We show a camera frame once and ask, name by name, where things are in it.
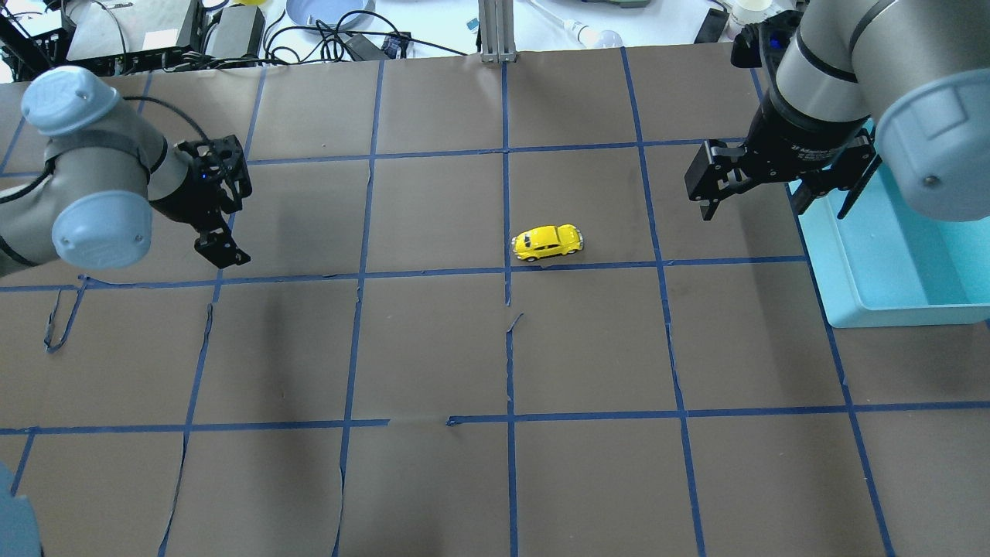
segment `light blue joint cap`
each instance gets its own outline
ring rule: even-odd
[[[990,67],[898,99],[877,123],[876,150],[919,213],[945,221],[990,215]]]
[[[117,89],[75,65],[38,76],[21,99],[21,113],[43,135],[63,136],[103,118],[120,102]]]
[[[133,265],[151,247],[151,206],[120,189],[86,195],[55,219],[51,242],[59,257],[83,269]]]
[[[0,463],[0,555],[38,557],[42,542],[38,520],[26,498],[11,497],[14,475]]]

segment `metal post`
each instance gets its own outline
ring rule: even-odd
[[[481,61],[516,61],[516,38],[513,33],[513,0],[478,0],[481,33]]]

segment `black bracket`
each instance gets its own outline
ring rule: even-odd
[[[846,191],[845,202],[839,211],[839,218],[845,218],[879,166],[880,157],[873,149],[873,138],[866,130],[859,130],[831,167],[801,174],[801,184],[791,196],[791,205],[803,215],[815,199],[825,197],[833,189]]]
[[[241,142],[227,136],[181,143],[176,149],[192,158],[189,173],[178,189],[151,206],[171,220],[192,225],[199,232],[193,248],[217,268],[249,262],[222,214],[240,211],[243,199],[251,195]]]

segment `blue tape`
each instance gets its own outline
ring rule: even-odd
[[[512,238],[511,195],[509,190],[509,68],[502,64],[502,252],[505,269],[505,305],[512,305],[512,252],[509,240]]]
[[[366,279],[401,279],[409,277],[443,277],[447,275],[497,275],[504,273],[501,267],[476,267],[464,269],[426,269],[423,271],[382,271],[366,273]]]
[[[691,265],[756,265],[763,263],[807,263],[805,256],[772,256],[761,258],[715,258],[664,260],[664,267],[684,267]]]
[[[512,153],[544,153],[544,152],[556,152],[556,151],[587,151],[591,149],[625,149],[635,147],[635,142],[624,142],[624,143],[592,143],[583,145],[547,145],[547,146],[531,146],[531,147],[513,147],[507,148]]]
[[[350,422],[354,407],[354,383],[357,377],[357,348],[361,331],[361,308],[364,300],[364,280],[367,273],[368,237],[371,229],[371,201],[374,192],[375,158],[378,150],[378,122],[381,116],[382,79],[385,62],[378,63],[378,78],[375,85],[374,116],[371,121],[371,146],[368,157],[368,188],[364,197],[364,226],[361,232],[361,259],[358,266],[357,301],[354,303],[354,323],[350,332],[350,361],[347,365],[347,394],[344,407],[344,431],[341,436],[341,516],[337,523],[337,536],[334,539],[333,557],[341,551],[341,528],[344,525],[345,484],[347,483],[347,452],[350,448]]]
[[[510,196],[509,196],[509,65],[502,62],[502,220],[503,249],[505,250],[505,305],[512,305],[512,254],[509,250]],[[513,330],[523,316],[516,316],[505,332],[505,391],[506,391],[506,455],[509,470],[509,554],[519,557],[519,505],[516,494],[516,385],[513,378],[516,364],[513,360]]]
[[[254,127],[257,125],[257,113],[261,108],[261,93],[264,91],[264,81],[268,77],[268,68],[261,69],[261,77],[257,80],[257,92],[254,94],[254,107],[250,113],[250,123],[247,125],[247,140],[245,141],[245,161],[250,157],[250,146],[254,142]]]
[[[21,139],[21,130],[24,129],[24,117],[21,117],[21,121],[17,123],[17,129],[14,130],[14,135],[10,138],[10,145],[7,146],[7,153],[4,153],[3,161],[0,161],[0,172],[3,172],[7,167],[7,163],[10,161],[10,156],[14,154],[14,146],[17,145],[17,140]]]
[[[296,159],[260,159],[248,161],[249,167],[265,167],[269,165],[301,165],[305,163],[337,163],[340,161],[367,161],[368,155],[333,155],[328,157],[300,157]]]
[[[21,451],[21,461],[17,463],[17,472],[14,473],[14,481],[10,484],[10,496],[17,494],[17,489],[21,486],[21,478],[24,478],[24,469],[28,466],[28,457],[31,456],[31,447],[35,444],[35,434],[29,433],[24,442],[24,450]]]
[[[423,151],[413,153],[382,153],[375,155],[379,159],[425,159],[432,157],[470,157],[477,155],[496,155],[505,153],[504,149],[463,149],[457,151]]]
[[[87,289],[92,290],[127,290],[134,288],[202,288],[214,286],[217,281],[212,280],[178,280],[175,282],[106,282],[99,278],[87,277]]]
[[[561,265],[516,265],[512,267],[513,273],[537,273],[540,271],[594,271],[596,269],[639,269],[654,268],[656,263],[652,261],[630,261],[617,263],[573,263]]]
[[[972,410],[990,408],[990,400],[959,400],[953,402],[894,402],[887,404],[854,404],[856,412],[911,412],[923,410]]]
[[[620,410],[613,412],[558,412],[542,414],[522,414],[516,421],[591,421],[603,419],[663,419],[679,418],[680,410]]]
[[[791,196],[790,189],[785,187],[788,198]],[[791,211],[794,217],[794,226],[798,229],[798,238],[801,240],[801,249],[807,256],[808,245],[805,242],[804,230],[801,228],[801,223],[798,220],[798,215],[792,209]],[[880,504],[880,495],[876,491],[876,483],[873,481],[873,471],[869,464],[869,456],[866,454],[866,445],[863,443],[862,432],[859,429],[859,418],[856,417],[856,407],[852,403],[852,395],[849,393],[849,387],[846,383],[845,368],[842,365],[842,357],[839,354],[839,345],[836,343],[836,335],[832,329],[832,325],[829,323],[829,318],[825,313],[825,305],[822,303],[822,292],[818,288],[818,278],[815,276],[815,268],[811,264],[811,259],[808,260],[808,272],[811,274],[812,286],[815,289],[815,298],[818,301],[819,312],[822,316],[822,324],[825,326],[825,333],[829,339],[829,350],[832,353],[832,360],[836,367],[836,375],[839,379],[839,387],[842,391],[842,398],[845,401],[845,409],[849,416],[849,426],[852,428],[852,437],[855,440],[856,451],[859,453],[859,462],[863,469],[863,478],[866,481],[866,489],[869,491],[870,502],[873,505],[873,514],[876,517],[877,527],[880,533],[880,539],[883,541],[884,552],[887,557],[894,557],[894,544],[890,539],[890,532],[887,529],[887,520],[883,514],[883,506]]]
[[[684,412],[684,394],[681,391],[680,381],[677,379],[677,361],[674,357],[673,338],[670,334],[670,304],[667,298],[666,276],[663,271],[663,255],[660,251],[660,242],[656,234],[656,219],[653,211],[652,192],[649,187],[649,172],[646,166],[646,151],[643,141],[643,126],[640,120],[640,108],[636,100],[636,88],[633,85],[633,73],[629,66],[629,56],[626,53],[626,48],[619,48],[619,52],[622,55],[623,71],[626,74],[626,86],[629,89],[630,106],[633,109],[633,123],[636,127],[636,141],[639,145],[640,173],[643,178],[643,199],[645,201],[646,218],[649,222],[649,238],[653,243],[656,277],[660,287],[660,304],[663,308],[663,327],[667,340],[667,352],[670,358],[670,373],[674,386],[674,398],[677,402],[677,411]],[[684,471],[687,480],[688,497],[691,500],[691,518],[694,522],[695,543],[698,547],[698,555],[705,557],[705,535],[701,523],[701,509],[698,505],[698,490],[694,478],[694,458],[691,455],[691,439],[688,434],[686,413],[680,420],[681,447],[684,452]]]
[[[75,284],[40,284],[37,286],[0,286],[0,294],[4,292],[54,292],[57,290],[75,290]]]
[[[763,101],[763,87],[759,84],[759,76],[756,75],[756,68],[751,67],[749,69],[749,76],[752,77],[752,86],[756,89],[756,98]]]
[[[58,337],[58,341],[54,344],[51,343],[52,333],[54,331],[54,320],[55,315],[58,313],[58,304],[61,301],[61,294],[63,290],[59,290],[58,294],[55,295],[55,304],[51,308],[51,313],[49,313],[49,321],[45,327],[45,352],[47,354],[54,354],[65,346],[68,342],[69,334],[72,332],[72,324],[75,323],[75,316],[79,313],[79,306],[82,304],[82,296],[86,293],[86,286],[88,285],[87,279],[82,280],[82,285],[75,291],[75,303],[72,304],[72,311],[68,315],[68,321],[65,323],[65,330],[62,331],[61,336]]]

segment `blue plate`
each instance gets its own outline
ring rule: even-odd
[[[374,10],[374,0],[286,0],[285,13],[295,25],[316,25],[320,20],[333,27],[351,10]],[[364,25],[371,16],[354,14],[341,24],[341,31]]]

